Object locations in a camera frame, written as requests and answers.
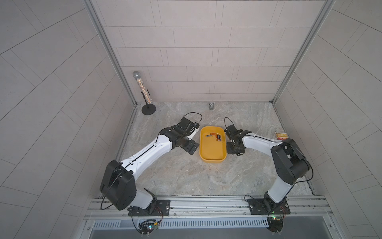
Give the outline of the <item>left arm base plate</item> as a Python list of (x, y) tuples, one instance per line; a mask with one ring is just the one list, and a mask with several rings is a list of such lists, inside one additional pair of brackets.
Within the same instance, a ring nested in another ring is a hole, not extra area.
[(155, 204), (151, 203), (147, 209), (139, 207), (128, 208), (128, 215), (130, 217), (159, 217), (169, 216), (170, 200), (157, 200)]

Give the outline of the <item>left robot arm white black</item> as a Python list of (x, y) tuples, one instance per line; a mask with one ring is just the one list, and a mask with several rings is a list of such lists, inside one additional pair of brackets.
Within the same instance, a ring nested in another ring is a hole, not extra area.
[(118, 162), (111, 161), (105, 169), (100, 192), (119, 211), (133, 208), (151, 215), (156, 211), (157, 197), (149, 190), (136, 188), (136, 180), (157, 159), (179, 147), (193, 155), (199, 144), (193, 137), (200, 122), (182, 117), (178, 124), (162, 129), (156, 138), (133, 156)]

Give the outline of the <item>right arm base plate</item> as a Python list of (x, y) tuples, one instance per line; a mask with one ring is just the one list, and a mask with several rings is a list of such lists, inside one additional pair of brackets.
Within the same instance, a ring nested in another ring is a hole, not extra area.
[(245, 199), (249, 205), (249, 210), (251, 215), (289, 215), (290, 208), (287, 200), (284, 199), (279, 203), (273, 203), (271, 200), (264, 198), (249, 198)]

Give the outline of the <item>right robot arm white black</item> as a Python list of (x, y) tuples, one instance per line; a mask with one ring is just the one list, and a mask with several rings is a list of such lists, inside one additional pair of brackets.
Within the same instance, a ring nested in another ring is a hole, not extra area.
[(230, 142), (227, 153), (241, 156), (245, 149), (254, 149), (273, 159), (277, 177), (264, 195), (263, 208), (271, 213), (281, 206), (297, 180), (311, 170), (311, 165), (293, 139), (275, 140), (230, 125), (224, 130)]

